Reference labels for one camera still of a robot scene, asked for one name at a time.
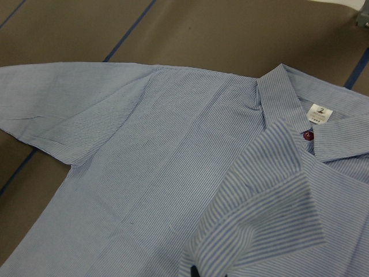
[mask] maroon button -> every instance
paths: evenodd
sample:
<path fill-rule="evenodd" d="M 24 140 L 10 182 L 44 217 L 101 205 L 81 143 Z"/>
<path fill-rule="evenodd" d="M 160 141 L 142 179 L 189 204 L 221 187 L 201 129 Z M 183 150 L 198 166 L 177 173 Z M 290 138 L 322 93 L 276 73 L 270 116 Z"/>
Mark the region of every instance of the maroon button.
<path fill-rule="evenodd" d="M 304 139 L 310 141 L 314 139 L 314 133 L 311 131 L 304 132 Z"/>

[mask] brown surface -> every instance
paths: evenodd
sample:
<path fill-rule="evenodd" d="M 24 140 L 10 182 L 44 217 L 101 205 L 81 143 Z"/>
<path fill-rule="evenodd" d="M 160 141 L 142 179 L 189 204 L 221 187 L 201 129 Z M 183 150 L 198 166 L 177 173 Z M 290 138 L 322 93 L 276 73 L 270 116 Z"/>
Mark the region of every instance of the brown surface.
<path fill-rule="evenodd" d="M 0 30 L 0 66 L 102 61 L 149 2 L 27 1 Z M 343 85 L 369 46 L 369 30 L 355 27 L 355 17 L 345 6 L 305 0 L 157 0 L 111 61 L 194 66 L 253 77 L 286 63 Z M 367 68 L 355 89 L 369 95 L 368 80 Z M 28 151 L 0 133 L 0 169 L 5 171 L 0 178 L 10 176 Z M 38 153 L 0 197 L 0 264 L 68 168 Z"/>
<path fill-rule="evenodd" d="M 0 198 L 0 264 L 42 213 L 69 166 L 37 152 Z"/>
<path fill-rule="evenodd" d="M 0 0 L 0 24 L 7 19 L 22 0 Z"/>

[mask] white label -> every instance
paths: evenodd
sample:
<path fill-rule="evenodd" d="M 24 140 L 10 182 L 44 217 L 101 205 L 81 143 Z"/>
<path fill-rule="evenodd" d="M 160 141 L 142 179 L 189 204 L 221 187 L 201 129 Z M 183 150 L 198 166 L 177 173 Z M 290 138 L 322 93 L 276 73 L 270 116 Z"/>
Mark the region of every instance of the white label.
<path fill-rule="evenodd" d="M 312 123 L 322 124 L 328 121 L 332 112 L 332 110 L 328 110 L 326 107 L 313 104 L 307 113 L 307 118 Z"/>

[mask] striped shirt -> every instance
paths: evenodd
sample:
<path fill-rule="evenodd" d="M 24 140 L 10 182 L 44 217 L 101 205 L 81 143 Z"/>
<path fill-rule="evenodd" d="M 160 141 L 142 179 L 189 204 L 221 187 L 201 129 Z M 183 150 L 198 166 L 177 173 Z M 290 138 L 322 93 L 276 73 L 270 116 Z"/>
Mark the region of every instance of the striped shirt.
<path fill-rule="evenodd" d="M 0 276 L 366 276 L 368 115 L 285 65 L 0 68 L 0 128 L 71 164 Z"/>

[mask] shirt sleeve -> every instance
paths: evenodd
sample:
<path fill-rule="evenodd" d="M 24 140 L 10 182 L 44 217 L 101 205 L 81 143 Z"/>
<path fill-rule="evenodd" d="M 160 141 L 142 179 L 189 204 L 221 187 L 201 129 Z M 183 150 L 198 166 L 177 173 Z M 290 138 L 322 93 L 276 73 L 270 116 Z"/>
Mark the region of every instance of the shirt sleeve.
<path fill-rule="evenodd" d="M 251 265 L 325 243 L 296 138 L 283 122 L 234 161 L 186 243 L 179 276 L 241 276 Z"/>
<path fill-rule="evenodd" d="M 128 119 L 155 71 L 92 62 L 0 68 L 0 128 L 80 166 Z"/>

